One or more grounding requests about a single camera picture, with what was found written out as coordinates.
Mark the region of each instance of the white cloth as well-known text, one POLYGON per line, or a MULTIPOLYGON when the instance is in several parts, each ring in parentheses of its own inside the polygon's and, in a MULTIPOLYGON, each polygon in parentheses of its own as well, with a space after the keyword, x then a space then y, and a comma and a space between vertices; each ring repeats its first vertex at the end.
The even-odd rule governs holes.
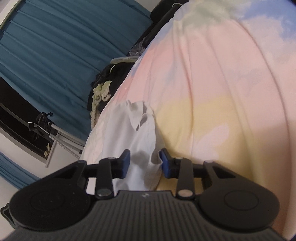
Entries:
MULTIPOLYGON (((98 163, 102 158, 119 157, 125 149, 129 149, 131 163, 127 176, 122 180, 113 180, 114 193, 118 190, 155 189, 161 176, 162 162, 158 152, 164 144, 150 106, 143 101, 132 104, 125 101, 106 113, 105 117, 105 125, 100 125, 99 119, 91 132, 81 159, 88 164, 98 163)), ((92 193, 94 185, 94 182, 89 183, 88 193, 92 193)))

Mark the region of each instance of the metal screw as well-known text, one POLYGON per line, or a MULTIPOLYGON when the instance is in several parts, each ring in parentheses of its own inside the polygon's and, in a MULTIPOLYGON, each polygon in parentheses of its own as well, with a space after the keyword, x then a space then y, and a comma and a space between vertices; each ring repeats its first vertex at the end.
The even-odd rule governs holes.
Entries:
POLYGON ((110 189, 107 189, 107 188, 103 188, 103 189, 100 189, 96 192, 96 194, 99 196, 99 197, 107 197, 107 196, 110 196, 112 194, 111 190, 110 189))
POLYGON ((188 189, 182 189, 178 192, 178 195, 180 197, 191 197, 193 195, 193 192, 188 189))

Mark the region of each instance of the bed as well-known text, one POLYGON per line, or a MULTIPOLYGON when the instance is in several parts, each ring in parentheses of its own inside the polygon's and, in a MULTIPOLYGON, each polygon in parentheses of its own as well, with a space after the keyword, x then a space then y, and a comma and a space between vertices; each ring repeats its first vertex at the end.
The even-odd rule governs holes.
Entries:
MULTIPOLYGON (((81 159, 95 163, 118 104, 145 101, 172 156, 217 160, 280 201, 296 233, 296 7, 287 0, 190 0, 160 30, 101 113, 81 159)), ((174 190, 161 177, 157 190, 174 190)), ((196 191, 201 191, 196 180, 196 191)))

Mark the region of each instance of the ridged surface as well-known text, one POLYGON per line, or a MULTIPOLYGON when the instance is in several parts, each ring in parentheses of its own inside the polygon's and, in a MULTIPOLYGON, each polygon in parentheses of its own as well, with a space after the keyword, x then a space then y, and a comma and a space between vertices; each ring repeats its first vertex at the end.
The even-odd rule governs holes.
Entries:
POLYGON ((75 225, 54 232, 20 228, 6 241, 284 241, 272 229, 238 234, 206 221, 191 202, 171 192, 121 191, 109 201, 98 201, 75 225))

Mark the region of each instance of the curtain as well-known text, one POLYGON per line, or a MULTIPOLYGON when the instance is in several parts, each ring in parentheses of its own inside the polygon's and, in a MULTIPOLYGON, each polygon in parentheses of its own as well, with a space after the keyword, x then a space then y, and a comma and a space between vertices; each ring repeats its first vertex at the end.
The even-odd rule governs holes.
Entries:
POLYGON ((18 189, 39 180, 40 178, 15 164, 0 152, 0 176, 18 189))
POLYGON ((0 31, 0 76, 40 112, 53 112, 57 126, 86 140, 91 82, 150 24, 149 12, 133 0, 23 0, 0 31))

